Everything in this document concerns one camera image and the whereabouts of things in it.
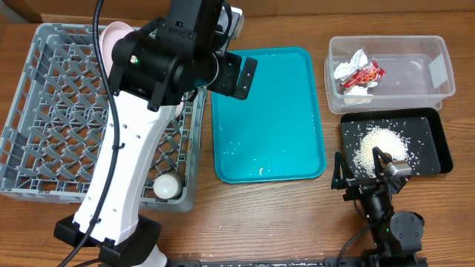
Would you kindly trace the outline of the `medium white bowl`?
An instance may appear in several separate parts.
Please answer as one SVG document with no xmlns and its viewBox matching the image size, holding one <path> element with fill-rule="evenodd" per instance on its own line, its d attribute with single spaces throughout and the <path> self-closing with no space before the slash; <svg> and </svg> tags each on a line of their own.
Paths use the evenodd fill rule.
<svg viewBox="0 0 475 267">
<path fill-rule="evenodd" d="M 181 113 L 183 112 L 183 109 L 184 109 L 184 102 L 181 102 L 177 107 L 176 107 L 176 110 L 175 110 L 175 117 L 179 117 L 181 115 Z"/>
</svg>

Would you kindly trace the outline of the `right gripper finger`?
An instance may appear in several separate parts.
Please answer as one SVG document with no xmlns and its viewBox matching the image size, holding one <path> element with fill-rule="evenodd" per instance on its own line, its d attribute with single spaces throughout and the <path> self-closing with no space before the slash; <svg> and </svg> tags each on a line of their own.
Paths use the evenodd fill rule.
<svg viewBox="0 0 475 267">
<path fill-rule="evenodd" d="M 374 162 L 374 173 L 377 178 L 381 178 L 381 173 L 384 170 L 384 166 L 392 162 L 392 159 L 377 146 L 372 149 L 372 154 Z"/>
<path fill-rule="evenodd" d="M 346 159 L 340 151 L 335 153 L 335 165 L 332 175 L 333 182 L 342 182 L 355 179 L 353 172 L 350 170 Z"/>
</svg>

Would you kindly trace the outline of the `small white cup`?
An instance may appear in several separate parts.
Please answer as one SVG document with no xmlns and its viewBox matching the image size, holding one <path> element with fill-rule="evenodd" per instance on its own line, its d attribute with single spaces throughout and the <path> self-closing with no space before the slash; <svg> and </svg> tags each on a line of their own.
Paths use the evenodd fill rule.
<svg viewBox="0 0 475 267">
<path fill-rule="evenodd" d="M 169 200 L 177 197 L 183 190 L 183 180 L 177 174 L 167 173 L 158 176 L 153 184 L 156 197 L 161 200 Z"/>
</svg>

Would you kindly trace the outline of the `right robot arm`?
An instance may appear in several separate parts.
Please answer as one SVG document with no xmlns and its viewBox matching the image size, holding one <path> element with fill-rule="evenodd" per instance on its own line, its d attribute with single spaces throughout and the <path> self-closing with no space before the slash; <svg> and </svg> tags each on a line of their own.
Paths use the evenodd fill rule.
<svg viewBox="0 0 475 267">
<path fill-rule="evenodd" d="M 338 256 L 324 261 L 327 266 L 427 267 L 428 260 L 417 257 L 422 250 L 424 218 L 412 211 L 395 212 L 393 196 L 409 182 L 412 168 L 405 161 L 393 161 L 378 147 L 372 149 L 374 178 L 358 178 L 341 152 L 335 153 L 331 188 L 344 190 L 367 226 L 350 238 Z M 360 257 L 345 257 L 345 251 L 359 237 L 371 233 L 374 248 Z"/>
</svg>

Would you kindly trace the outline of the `white rice pile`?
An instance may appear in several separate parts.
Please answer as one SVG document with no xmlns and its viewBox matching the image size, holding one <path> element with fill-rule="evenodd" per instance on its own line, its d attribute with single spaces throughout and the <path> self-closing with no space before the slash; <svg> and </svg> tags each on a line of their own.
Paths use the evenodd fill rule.
<svg viewBox="0 0 475 267">
<path fill-rule="evenodd" d="M 353 148 L 350 169 L 354 174 L 366 178 L 376 177 L 372 152 L 374 147 L 378 147 L 393 161 L 407 162 L 413 170 L 421 163 L 419 152 L 410 151 L 411 137 L 382 126 L 370 125 L 364 129 L 366 132 L 357 135 L 356 143 L 347 146 Z"/>
</svg>

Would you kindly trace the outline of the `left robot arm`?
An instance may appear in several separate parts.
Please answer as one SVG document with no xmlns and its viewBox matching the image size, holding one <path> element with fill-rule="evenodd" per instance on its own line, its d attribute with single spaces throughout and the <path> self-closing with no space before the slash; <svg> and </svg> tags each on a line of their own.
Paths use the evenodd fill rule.
<svg viewBox="0 0 475 267">
<path fill-rule="evenodd" d="M 75 213 L 58 221 L 55 238 L 79 250 L 100 249 L 98 261 L 107 266 L 158 266 L 167 263 L 158 249 L 158 222 L 139 214 L 141 190 L 153 154 L 175 106 L 157 112 L 130 93 L 114 98 L 108 114 L 99 158 L 85 199 Z"/>
</svg>

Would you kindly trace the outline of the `large white plate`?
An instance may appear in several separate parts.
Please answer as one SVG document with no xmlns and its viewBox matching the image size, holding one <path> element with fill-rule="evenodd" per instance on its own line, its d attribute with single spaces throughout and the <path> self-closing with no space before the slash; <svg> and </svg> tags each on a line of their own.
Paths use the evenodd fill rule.
<svg viewBox="0 0 475 267">
<path fill-rule="evenodd" d="M 99 48 L 106 75 L 109 76 L 113 64 L 112 50 L 114 45 L 134 29 L 125 22 L 109 24 L 99 37 Z"/>
</svg>

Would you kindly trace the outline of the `white napkin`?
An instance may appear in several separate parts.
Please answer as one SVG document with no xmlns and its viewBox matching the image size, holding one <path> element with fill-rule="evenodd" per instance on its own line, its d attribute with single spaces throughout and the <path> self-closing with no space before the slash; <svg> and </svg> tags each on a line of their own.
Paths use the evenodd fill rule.
<svg viewBox="0 0 475 267">
<path fill-rule="evenodd" d="M 334 78 L 338 83 L 350 78 L 350 75 L 368 63 L 368 58 L 363 49 L 357 50 L 349 62 L 340 63 L 334 70 Z M 363 85 L 355 85 L 344 90 L 344 95 L 370 96 L 368 90 L 378 85 L 378 82 L 369 82 Z M 370 99 L 345 99 L 345 105 L 358 105 L 371 102 Z"/>
</svg>

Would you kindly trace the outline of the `red snack wrapper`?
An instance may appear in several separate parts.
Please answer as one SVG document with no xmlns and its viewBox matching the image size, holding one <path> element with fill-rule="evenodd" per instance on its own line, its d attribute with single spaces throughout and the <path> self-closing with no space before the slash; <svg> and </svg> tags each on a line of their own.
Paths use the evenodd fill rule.
<svg viewBox="0 0 475 267">
<path fill-rule="evenodd" d="M 370 61 L 350 74 L 348 78 L 340 83 L 340 86 L 351 88 L 355 85 L 368 84 L 383 77 L 385 74 L 386 71 L 379 67 L 376 61 Z"/>
</svg>

